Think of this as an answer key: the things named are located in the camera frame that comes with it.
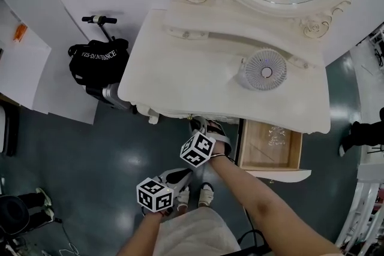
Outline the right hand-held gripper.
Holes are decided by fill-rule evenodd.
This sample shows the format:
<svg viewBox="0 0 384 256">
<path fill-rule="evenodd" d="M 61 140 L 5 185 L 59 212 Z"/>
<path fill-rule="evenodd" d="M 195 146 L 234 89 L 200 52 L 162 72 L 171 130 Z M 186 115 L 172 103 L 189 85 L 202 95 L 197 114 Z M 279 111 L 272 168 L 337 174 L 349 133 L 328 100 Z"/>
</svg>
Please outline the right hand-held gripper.
<svg viewBox="0 0 384 256">
<path fill-rule="evenodd" d="M 189 165 L 198 168 L 211 158 L 231 154 L 230 139 L 218 122 L 195 116 L 189 125 L 191 137 L 182 145 L 179 155 Z"/>
</svg>

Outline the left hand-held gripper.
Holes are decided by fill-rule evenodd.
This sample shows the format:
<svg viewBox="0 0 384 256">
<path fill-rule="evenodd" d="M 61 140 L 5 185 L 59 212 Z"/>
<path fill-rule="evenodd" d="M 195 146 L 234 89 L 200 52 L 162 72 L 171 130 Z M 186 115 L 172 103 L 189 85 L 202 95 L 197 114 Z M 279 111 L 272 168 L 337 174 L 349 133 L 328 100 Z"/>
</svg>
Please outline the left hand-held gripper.
<svg viewBox="0 0 384 256">
<path fill-rule="evenodd" d="M 148 177 L 136 186 L 137 202 L 152 213 L 166 210 L 173 206 L 174 199 L 186 189 L 192 176 L 192 169 L 176 168 Z"/>
</svg>

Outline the person's left hand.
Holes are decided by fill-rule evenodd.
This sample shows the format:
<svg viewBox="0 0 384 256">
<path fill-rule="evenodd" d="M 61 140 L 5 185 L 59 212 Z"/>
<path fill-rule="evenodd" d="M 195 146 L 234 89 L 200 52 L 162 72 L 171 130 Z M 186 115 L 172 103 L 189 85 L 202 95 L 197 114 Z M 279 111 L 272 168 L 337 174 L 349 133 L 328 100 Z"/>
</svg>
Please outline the person's left hand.
<svg viewBox="0 0 384 256">
<path fill-rule="evenodd" d="M 142 212 L 142 215 L 143 216 L 146 216 L 146 215 L 148 215 L 148 214 L 157 214 L 157 213 L 159 213 L 159 214 L 161 214 L 163 217 L 168 217 L 168 216 L 170 216 L 172 213 L 173 213 L 173 211 L 174 211 L 174 207 L 168 207 L 167 209 L 164 209 L 164 210 L 161 210 L 161 211 L 158 211 L 158 212 L 152 212 L 152 211 L 150 211 L 149 209 L 147 209 L 146 207 L 144 207 L 144 206 L 142 206 L 141 207 L 141 212 Z"/>
</svg>

